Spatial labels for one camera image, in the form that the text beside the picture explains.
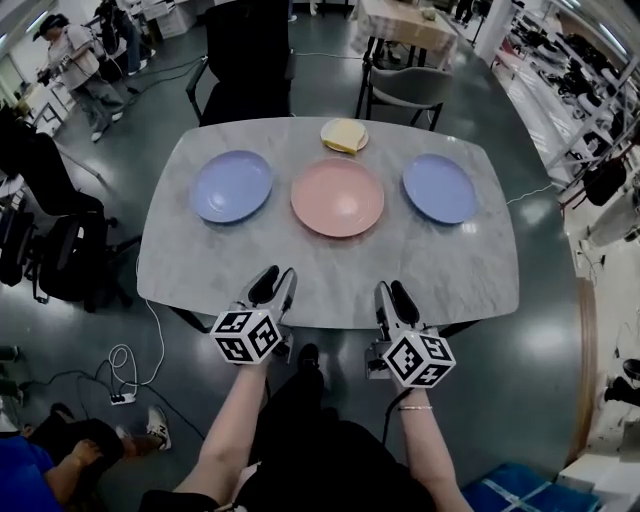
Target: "blue plate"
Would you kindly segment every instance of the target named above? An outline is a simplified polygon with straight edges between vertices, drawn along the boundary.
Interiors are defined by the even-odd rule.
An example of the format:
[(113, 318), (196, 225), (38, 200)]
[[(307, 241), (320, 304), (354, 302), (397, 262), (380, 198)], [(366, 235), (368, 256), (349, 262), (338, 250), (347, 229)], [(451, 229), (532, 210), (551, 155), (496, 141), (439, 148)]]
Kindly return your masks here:
[(269, 197), (273, 173), (251, 151), (229, 151), (205, 165), (191, 187), (193, 210), (203, 219), (225, 224), (251, 215)]
[(420, 155), (404, 170), (404, 188), (425, 215), (444, 224), (459, 224), (473, 217), (478, 207), (469, 176), (440, 155)]

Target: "hat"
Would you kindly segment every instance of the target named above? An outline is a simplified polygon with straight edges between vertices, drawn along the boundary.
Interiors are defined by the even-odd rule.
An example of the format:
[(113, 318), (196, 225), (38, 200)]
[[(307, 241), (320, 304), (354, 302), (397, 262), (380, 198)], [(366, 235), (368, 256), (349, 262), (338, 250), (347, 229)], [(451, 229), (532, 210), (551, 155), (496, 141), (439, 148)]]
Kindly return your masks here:
[(69, 20), (63, 14), (50, 14), (47, 16), (40, 26), (38, 27), (37, 32), (33, 35), (33, 40), (35, 41), (40, 36), (43, 36), (47, 33), (47, 30), (53, 27), (65, 27), (69, 24)]

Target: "gray marble table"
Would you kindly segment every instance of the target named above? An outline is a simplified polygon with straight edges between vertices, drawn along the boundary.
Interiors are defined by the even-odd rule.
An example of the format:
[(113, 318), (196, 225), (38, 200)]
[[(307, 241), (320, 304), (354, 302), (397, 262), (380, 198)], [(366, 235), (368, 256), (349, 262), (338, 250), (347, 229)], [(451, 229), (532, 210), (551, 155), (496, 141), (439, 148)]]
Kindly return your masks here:
[[(148, 300), (216, 315), (269, 265), (294, 267), (298, 288), (285, 317), (292, 326), (375, 328), (373, 290), (399, 279), (422, 313), (445, 325), (504, 315), (518, 307), (518, 259), (507, 205), (482, 148), (454, 137), (364, 121), (370, 140), (355, 159), (385, 193), (377, 224), (347, 240), (305, 228), (290, 204), (292, 180), (311, 162), (339, 156), (320, 140), (326, 118), (259, 119), (197, 128), (176, 145), (147, 216), (138, 292)], [(211, 158), (233, 149), (262, 155), (274, 170), (264, 206), (236, 225), (205, 223), (189, 207), (189, 189)], [(426, 220), (408, 202), (403, 168), (436, 153), (465, 169), (478, 211), (458, 226)]]

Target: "jeans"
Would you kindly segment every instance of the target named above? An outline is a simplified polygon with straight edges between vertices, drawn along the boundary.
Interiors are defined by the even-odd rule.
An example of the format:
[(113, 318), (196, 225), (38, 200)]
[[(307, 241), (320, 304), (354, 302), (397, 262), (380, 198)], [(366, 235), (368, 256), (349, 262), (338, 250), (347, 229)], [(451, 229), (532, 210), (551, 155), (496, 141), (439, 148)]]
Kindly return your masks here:
[(87, 115), (93, 133), (106, 130), (111, 124), (111, 116), (124, 110), (124, 101), (99, 72), (69, 94)]

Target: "black office chair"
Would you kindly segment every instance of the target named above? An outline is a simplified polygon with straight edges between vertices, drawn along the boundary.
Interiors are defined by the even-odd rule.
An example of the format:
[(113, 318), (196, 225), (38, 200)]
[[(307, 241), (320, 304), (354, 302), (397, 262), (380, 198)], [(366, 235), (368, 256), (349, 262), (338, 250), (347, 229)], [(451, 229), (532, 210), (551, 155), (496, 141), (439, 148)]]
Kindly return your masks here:
[[(207, 10), (208, 55), (186, 89), (200, 126), (289, 115), (296, 55), (287, 14), (288, 0), (238, 0)], [(196, 86), (207, 66), (219, 82), (202, 113)]]
[[(24, 275), (33, 281), (33, 295), (40, 303), (47, 303), (48, 296), (84, 301), (85, 310), (92, 312), (96, 292), (105, 286), (115, 291), (125, 307), (130, 306), (132, 299), (115, 280), (108, 263), (142, 237), (107, 245), (107, 230), (116, 225), (115, 219), (105, 219), (98, 199), (75, 190), (51, 137), (1, 116), (0, 137), (7, 142), (7, 150), (0, 152), (0, 168), (19, 172), (42, 210), (61, 217), (45, 236), (32, 236), (33, 214), (14, 223), (20, 230), (10, 234), (14, 233), (13, 240), (21, 238), (10, 244), (11, 250), (2, 248), (0, 282), (10, 286), (20, 282), (22, 265), (29, 258)], [(39, 296), (38, 288), (48, 296)]]

